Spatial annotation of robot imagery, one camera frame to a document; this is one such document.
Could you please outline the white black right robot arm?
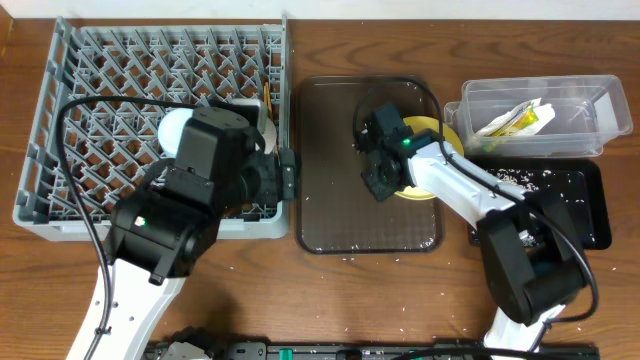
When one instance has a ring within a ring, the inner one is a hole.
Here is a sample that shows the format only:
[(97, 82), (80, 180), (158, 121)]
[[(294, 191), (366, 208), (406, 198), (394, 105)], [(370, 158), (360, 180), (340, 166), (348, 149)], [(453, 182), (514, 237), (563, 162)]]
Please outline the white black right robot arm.
[(369, 164), (361, 176), (384, 201), (408, 187), (429, 192), (480, 239), (484, 273), (498, 306), (483, 344), (495, 358), (538, 354), (566, 306), (597, 287), (564, 201), (505, 183), (459, 154), (444, 129), (415, 130), (387, 104), (352, 123), (354, 147)]

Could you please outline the green orange snack wrapper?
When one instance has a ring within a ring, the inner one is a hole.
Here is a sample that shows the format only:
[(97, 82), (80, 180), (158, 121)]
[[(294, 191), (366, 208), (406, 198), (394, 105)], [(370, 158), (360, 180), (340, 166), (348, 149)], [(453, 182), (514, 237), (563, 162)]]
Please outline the green orange snack wrapper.
[(530, 100), (516, 106), (511, 111), (497, 118), (497, 124), (490, 130), (490, 137), (514, 136), (519, 131), (536, 123), (539, 118), (535, 108), (540, 105), (540, 99)]

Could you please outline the white pink bowl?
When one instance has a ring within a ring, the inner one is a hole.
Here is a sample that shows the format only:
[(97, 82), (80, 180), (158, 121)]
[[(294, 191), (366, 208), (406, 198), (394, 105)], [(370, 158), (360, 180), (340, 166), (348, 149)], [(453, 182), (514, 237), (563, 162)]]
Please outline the white pink bowl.
[(261, 135), (265, 142), (265, 154), (270, 154), (274, 151), (277, 142), (277, 129), (272, 120), (267, 119), (265, 121), (264, 129), (261, 131)]

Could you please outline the yellow plate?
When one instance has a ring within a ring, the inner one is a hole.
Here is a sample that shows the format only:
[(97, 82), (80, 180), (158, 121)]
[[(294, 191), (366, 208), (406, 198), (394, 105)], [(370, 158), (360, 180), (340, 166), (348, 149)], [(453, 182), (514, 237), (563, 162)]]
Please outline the yellow plate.
[[(439, 121), (432, 117), (410, 116), (405, 117), (403, 121), (406, 125), (410, 126), (415, 133), (425, 129), (431, 129), (436, 132), (439, 131)], [(458, 135), (446, 124), (443, 125), (443, 130), (445, 140), (449, 142), (459, 154), (463, 155), (464, 148)], [(402, 191), (397, 191), (395, 195), (412, 201), (426, 201), (435, 198), (435, 195), (430, 192), (410, 186), (405, 187)]]

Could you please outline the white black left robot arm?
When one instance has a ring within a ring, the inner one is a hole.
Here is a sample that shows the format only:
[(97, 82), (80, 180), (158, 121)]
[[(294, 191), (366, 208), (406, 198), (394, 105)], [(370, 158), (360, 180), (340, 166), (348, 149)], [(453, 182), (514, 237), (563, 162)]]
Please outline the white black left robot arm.
[(111, 211), (104, 240), (86, 224), (100, 261), (71, 359), (139, 359), (226, 211), (274, 206), (295, 194), (295, 155), (276, 151), (267, 105), (256, 99), (171, 104), (157, 137), (165, 156)]

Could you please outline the white napkin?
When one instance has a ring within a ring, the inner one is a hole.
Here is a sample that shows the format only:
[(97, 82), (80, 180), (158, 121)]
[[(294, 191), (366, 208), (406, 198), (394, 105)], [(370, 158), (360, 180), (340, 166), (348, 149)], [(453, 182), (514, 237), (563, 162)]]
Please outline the white napkin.
[[(540, 99), (540, 105), (535, 108), (535, 113), (538, 116), (539, 120), (536, 123), (534, 123), (533, 125), (530, 125), (530, 126), (526, 127), (525, 129), (523, 129), (523, 130), (519, 131), (518, 133), (516, 133), (514, 135), (514, 137), (523, 137), (523, 136), (536, 135), (549, 122), (551, 122), (556, 116), (556, 113), (555, 113), (555, 110), (554, 110), (553, 106), (550, 103), (542, 105), (541, 104), (541, 99)], [(490, 137), (488, 135), (488, 133), (489, 133), (490, 130), (493, 130), (495, 128), (495, 125), (497, 124), (497, 118), (499, 118), (500, 116), (494, 118), (488, 125), (484, 126), (480, 130), (478, 130), (475, 133), (475, 135), (479, 136), (479, 137)]]

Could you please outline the light blue bowl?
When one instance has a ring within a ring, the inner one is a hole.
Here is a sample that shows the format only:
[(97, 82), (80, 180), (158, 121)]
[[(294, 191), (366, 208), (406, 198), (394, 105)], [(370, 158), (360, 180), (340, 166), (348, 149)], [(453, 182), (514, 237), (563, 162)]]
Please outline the light blue bowl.
[(180, 145), (182, 131), (186, 122), (192, 117), (194, 110), (178, 108), (169, 111), (158, 126), (158, 142), (164, 154), (175, 158)]

